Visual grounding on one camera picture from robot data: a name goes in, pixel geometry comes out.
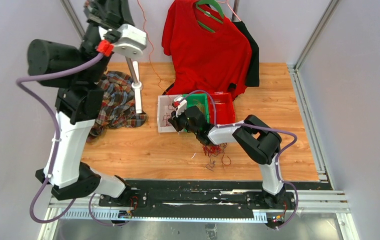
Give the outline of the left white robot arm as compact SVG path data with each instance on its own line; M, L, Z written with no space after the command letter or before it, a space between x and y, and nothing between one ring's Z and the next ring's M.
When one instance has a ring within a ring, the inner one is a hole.
M101 109L104 90L98 81L106 76L113 43L120 38L117 30L133 20L126 0L89 1L86 15L89 24L79 47L43 39L28 47L30 78L58 89L55 108L49 109L55 126L52 151L36 178L51 184L58 200L101 194L124 207L131 200L124 180L91 169L81 158Z

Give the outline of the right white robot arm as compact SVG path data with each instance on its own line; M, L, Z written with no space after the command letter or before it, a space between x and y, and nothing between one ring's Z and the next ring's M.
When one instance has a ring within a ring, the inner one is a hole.
M177 132L194 133L204 146L238 143L260 167L263 179L260 201L272 209L283 203L285 189L277 161L282 139L267 130L268 125L258 117L249 115L240 122L214 125L208 123L199 108L192 106L180 114L172 111L168 122Z

